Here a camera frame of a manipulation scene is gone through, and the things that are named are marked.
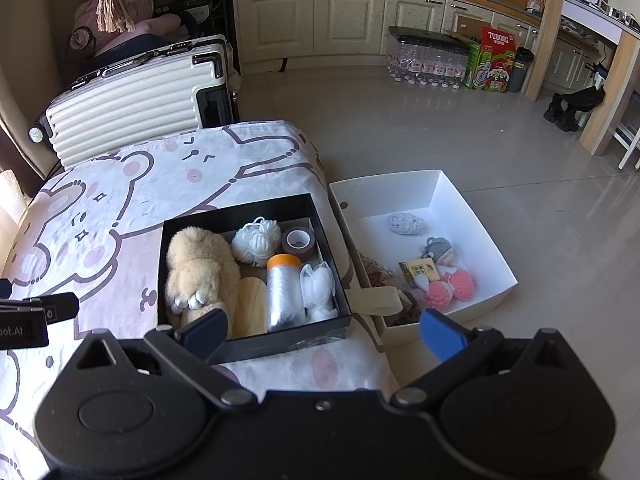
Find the white cabinet door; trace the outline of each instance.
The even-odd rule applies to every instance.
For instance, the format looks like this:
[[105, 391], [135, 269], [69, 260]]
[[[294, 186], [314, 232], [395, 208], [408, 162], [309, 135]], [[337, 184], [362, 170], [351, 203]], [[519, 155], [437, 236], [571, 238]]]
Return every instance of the white cabinet door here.
[[540, 30], [535, 27], [529, 27], [529, 35], [524, 46], [534, 54], [538, 51], [538, 38], [540, 38]]
[[573, 45], [565, 41], [556, 40], [556, 45], [551, 53], [549, 68], [546, 70], [545, 81], [570, 89], [581, 59], [581, 50], [577, 50]]
[[314, 54], [379, 54], [385, 0], [316, 0]]
[[237, 0], [244, 63], [314, 52], [314, 0]]
[[592, 65], [593, 59], [583, 55], [578, 63], [578, 69], [575, 72], [574, 81], [571, 84], [571, 90], [582, 90], [589, 86], [593, 86], [593, 72], [587, 67]]
[[494, 12], [465, 2], [459, 2], [458, 0], [447, 0], [445, 3], [444, 17], [442, 19], [442, 31], [447, 32], [451, 30], [453, 32], [457, 32], [458, 19], [460, 16], [475, 18], [476, 20], [491, 23], [491, 20], [494, 17]]
[[445, 3], [446, 0], [386, 0], [380, 54], [386, 54], [386, 38], [392, 25], [440, 32]]
[[527, 36], [529, 35], [529, 25], [524, 22], [520, 22], [512, 18], [511, 16], [505, 16], [494, 12], [494, 18], [491, 20], [491, 26], [493, 28], [499, 28], [506, 32], [510, 32], [514, 36], [520, 38], [520, 46], [524, 46], [527, 42]]

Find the screw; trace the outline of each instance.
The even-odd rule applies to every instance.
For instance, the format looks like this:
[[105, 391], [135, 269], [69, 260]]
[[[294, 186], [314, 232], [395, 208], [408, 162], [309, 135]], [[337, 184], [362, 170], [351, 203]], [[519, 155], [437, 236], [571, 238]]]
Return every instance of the screw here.
[[229, 406], [244, 406], [254, 402], [254, 395], [248, 390], [242, 388], [232, 388], [220, 395], [220, 400]]
[[332, 408], [332, 405], [328, 400], [318, 400], [315, 406], [316, 410], [318, 410], [319, 412], [327, 412]]
[[417, 406], [427, 400], [427, 393], [420, 388], [403, 388], [395, 394], [396, 402], [401, 406]]

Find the pink pom-pom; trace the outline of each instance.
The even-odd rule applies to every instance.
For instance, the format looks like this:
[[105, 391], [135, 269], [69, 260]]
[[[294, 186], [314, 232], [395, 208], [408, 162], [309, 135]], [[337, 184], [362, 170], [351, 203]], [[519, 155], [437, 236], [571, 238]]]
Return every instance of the pink pom-pom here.
[[453, 287], [453, 297], [457, 300], [469, 301], [476, 293], [474, 280], [465, 269], [457, 269], [453, 274], [446, 273], [443, 279]]
[[429, 291], [424, 293], [424, 301], [427, 306], [442, 310], [449, 306], [453, 298], [453, 287], [446, 282], [431, 282]]

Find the bed sheet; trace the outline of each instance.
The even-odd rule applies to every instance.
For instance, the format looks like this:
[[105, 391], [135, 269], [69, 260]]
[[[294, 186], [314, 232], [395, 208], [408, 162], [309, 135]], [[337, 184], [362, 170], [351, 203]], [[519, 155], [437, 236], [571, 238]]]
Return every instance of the bed sheet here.
[[[358, 286], [318, 153], [291, 124], [241, 123], [152, 140], [50, 179], [21, 225], [4, 276], [14, 299], [73, 291], [80, 312], [49, 327], [48, 347], [0, 352], [0, 478], [46, 473], [33, 415], [87, 333], [108, 328], [138, 338], [156, 325], [165, 219], [306, 192], [344, 286]], [[388, 395], [397, 387], [373, 323], [359, 315], [344, 341], [219, 366], [259, 396], [267, 389], [355, 388]]]

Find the black trash bin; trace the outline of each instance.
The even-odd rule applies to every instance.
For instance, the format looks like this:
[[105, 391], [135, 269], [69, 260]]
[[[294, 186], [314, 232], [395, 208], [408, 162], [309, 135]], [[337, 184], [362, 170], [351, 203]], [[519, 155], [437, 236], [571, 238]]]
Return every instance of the black trash bin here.
[[529, 65], [531, 65], [533, 57], [533, 52], [528, 48], [521, 46], [516, 51], [511, 77], [507, 85], [507, 92], [518, 93], [522, 90], [522, 85], [524, 84], [524, 79], [527, 77], [527, 70], [529, 70]]

